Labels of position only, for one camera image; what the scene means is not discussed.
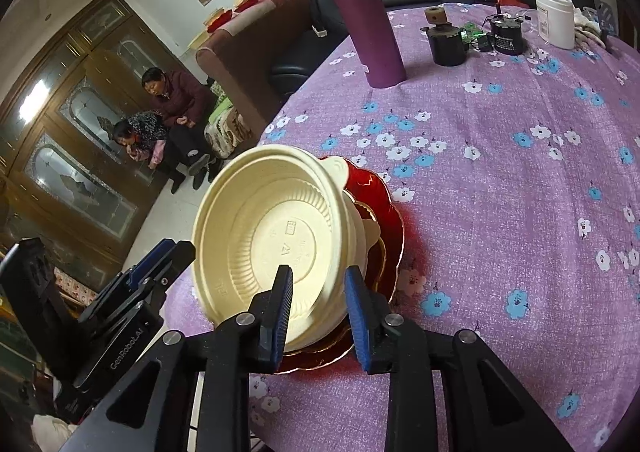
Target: flower print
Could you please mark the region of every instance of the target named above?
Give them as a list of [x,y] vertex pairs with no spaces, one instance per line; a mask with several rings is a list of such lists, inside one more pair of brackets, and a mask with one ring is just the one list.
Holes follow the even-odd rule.
[[607,439],[609,439],[610,434],[611,431],[609,430],[609,427],[604,425],[603,428],[596,432],[596,435],[593,438],[593,445],[596,447],[601,447],[602,445],[604,445]]
[[400,178],[411,177],[414,172],[415,169],[411,165],[398,165],[394,168],[394,175]]
[[578,233],[584,239],[591,232],[591,222],[588,219],[578,219]]
[[423,154],[421,156],[418,156],[414,160],[414,163],[418,165],[418,167],[430,167],[431,165],[433,165],[434,161],[436,161],[436,158],[434,158],[433,156]]
[[591,96],[591,102],[593,103],[594,106],[604,105],[604,99],[602,99],[602,96],[597,93]]
[[268,412],[269,414],[273,414],[280,410],[280,399],[276,396],[267,396],[262,403],[260,404],[262,410]]
[[271,141],[279,141],[280,139],[284,138],[286,133],[287,133],[287,130],[283,128],[282,130],[278,130],[276,132],[271,132],[270,134],[267,134],[267,138],[269,138]]
[[391,176],[389,175],[389,172],[378,172],[378,175],[380,176],[380,179],[382,179],[384,183],[388,183],[391,180]]
[[610,264],[611,264],[611,259],[609,257],[609,254],[603,249],[601,249],[599,252],[596,253],[596,263],[598,264],[600,271],[609,271]]
[[575,133],[573,130],[568,130],[564,133],[566,140],[572,145],[580,145],[580,134]]
[[570,392],[568,396],[562,399],[562,403],[556,409],[556,416],[558,416],[558,419],[568,418],[578,410],[578,405],[580,405],[580,396]]
[[391,150],[386,151],[387,159],[391,161],[403,161],[411,155],[411,149],[405,146],[393,147]]
[[556,72],[558,72],[558,70],[560,70],[560,62],[558,59],[556,58],[552,58],[548,61],[547,65],[549,66],[549,72],[551,74],[556,74]]
[[447,149],[447,143],[444,141],[433,141],[429,145],[429,152],[433,152],[434,154],[440,154]]
[[396,144],[396,136],[393,134],[378,134],[376,137],[376,145],[379,147],[389,148],[391,145]]
[[427,138],[423,138],[422,136],[412,137],[409,140],[409,144],[415,148],[424,148],[427,146],[429,140]]
[[360,125],[358,125],[357,123],[353,123],[352,125],[347,125],[346,127],[342,127],[340,129],[340,134],[345,136],[353,136],[358,132],[360,132]]
[[264,418],[260,416],[260,414],[258,414],[255,410],[252,410],[249,413],[249,417],[251,418],[251,421],[253,421],[256,425],[264,427]]
[[424,291],[427,278],[415,269],[401,269],[398,275],[398,289],[411,297]]
[[367,158],[360,155],[360,156],[354,156],[351,158],[351,162],[356,165],[356,167],[358,168],[362,168],[364,167],[364,165],[367,164]]
[[514,289],[508,295],[504,311],[509,315],[511,320],[524,318],[524,315],[527,314],[527,309],[529,308],[529,304],[527,303],[528,297],[527,292],[522,289]]
[[622,213],[625,214],[625,219],[628,223],[632,223],[636,220],[636,216],[634,215],[634,211],[631,207],[624,207],[622,209]]
[[383,130],[382,123],[371,123],[367,127],[367,134],[380,134]]
[[262,381],[260,376],[252,376],[249,378],[249,397],[260,400],[267,395],[267,384]]
[[580,99],[589,98],[589,92],[583,86],[579,86],[577,88],[574,88],[574,94],[575,94],[576,98],[580,98]]
[[482,152],[479,151],[474,146],[466,146],[463,153],[464,153],[464,156],[467,159],[471,159],[471,161],[475,161],[476,159],[478,159],[482,155]]
[[631,151],[627,147],[620,147],[618,153],[620,154],[620,161],[625,165],[630,165],[634,162],[634,155],[631,154]]
[[327,139],[324,140],[324,143],[320,145],[320,148],[322,150],[333,150],[335,147],[338,146],[338,143],[340,143],[340,141],[338,140],[337,137],[328,137]]
[[624,266],[625,269],[629,269],[629,258],[626,256],[624,251],[618,252],[618,258],[620,259],[620,262],[622,262],[622,266]]
[[442,291],[436,291],[427,295],[427,298],[420,302],[420,307],[428,317],[440,317],[449,311],[451,307],[451,297]]
[[398,203],[408,203],[409,201],[414,200],[414,194],[415,192],[413,190],[409,190],[407,187],[402,187],[394,190],[391,197],[393,197],[393,200]]
[[592,187],[589,187],[588,191],[591,199],[593,199],[594,201],[599,201],[602,199],[602,192],[600,191],[599,188],[592,186]]
[[562,152],[559,151],[556,147],[551,147],[549,149],[549,157],[555,161],[562,161],[562,159],[564,159],[562,157]]
[[400,130],[404,130],[405,132],[408,130],[413,130],[414,127],[415,127],[415,124],[410,119],[403,119],[401,121],[398,121],[398,128]]
[[427,121],[429,118],[431,118],[431,112],[418,112],[418,114],[414,116],[414,119],[418,121]]
[[511,136],[511,138],[523,148],[529,148],[533,145],[533,140],[524,132],[516,132]]
[[378,104],[375,101],[369,101],[362,106],[363,112],[375,112],[378,110]]
[[482,90],[482,83],[466,82],[462,84],[462,87],[466,90],[466,92],[476,94],[477,92],[480,92]]
[[629,262],[633,267],[636,267],[640,263],[640,253],[636,248],[631,248],[628,254]]
[[529,130],[531,131],[531,135],[538,139],[546,139],[551,136],[551,131],[544,125],[540,125],[540,123],[535,127],[531,127]]

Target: maroon jacket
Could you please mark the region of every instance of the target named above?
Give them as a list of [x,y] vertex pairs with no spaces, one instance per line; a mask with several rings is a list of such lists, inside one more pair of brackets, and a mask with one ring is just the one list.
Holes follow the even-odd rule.
[[196,123],[200,121],[213,105],[214,94],[209,87],[185,70],[166,72],[165,77],[164,94],[152,96],[153,107],[161,112],[164,124],[172,127],[182,116]]

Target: brown sofa armrest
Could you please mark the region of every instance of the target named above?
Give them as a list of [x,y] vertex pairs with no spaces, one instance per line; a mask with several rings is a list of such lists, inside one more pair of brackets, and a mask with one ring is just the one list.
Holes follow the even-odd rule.
[[245,15],[252,8],[233,18],[196,53],[198,65],[222,86],[256,138],[282,107],[268,81],[270,67],[311,28],[309,0],[270,1],[264,7],[271,9],[254,11],[254,20]]

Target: shoe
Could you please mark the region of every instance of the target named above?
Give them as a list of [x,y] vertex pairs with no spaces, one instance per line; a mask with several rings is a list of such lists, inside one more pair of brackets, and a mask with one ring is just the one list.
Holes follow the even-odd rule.
[[209,183],[212,183],[216,176],[222,170],[222,165],[224,164],[224,160],[216,159],[215,162],[209,163],[209,174],[207,175],[207,180]]
[[171,194],[175,195],[175,193],[178,191],[178,188],[180,188],[180,185],[182,183],[184,183],[184,180],[186,179],[186,177],[184,176],[184,174],[180,174],[179,176],[176,176],[173,178],[174,180],[174,184],[171,185]]
[[187,174],[190,176],[196,175],[200,170],[202,170],[207,163],[209,162],[209,154],[203,154],[201,156],[194,155],[189,158],[189,169],[187,170]]
[[206,168],[202,168],[200,170],[200,172],[198,172],[196,175],[194,175],[194,177],[193,177],[193,189],[194,190],[197,190],[202,186],[202,183],[204,182],[204,178],[206,177],[206,175],[207,175],[207,169]]

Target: sofa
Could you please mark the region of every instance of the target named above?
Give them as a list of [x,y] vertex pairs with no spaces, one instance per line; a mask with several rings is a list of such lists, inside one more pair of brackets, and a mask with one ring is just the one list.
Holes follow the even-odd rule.
[[[348,35],[334,0],[269,1],[252,18],[242,18],[249,9],[232,20],[240,26],[215,31],[196,53],[200,67],[220,82],[257,136]],[[536,0],[521,1],[535,8]],[[442,2],[495,0],[383,0],[389,10]],[[573,2],[594,5],[593,0]]]

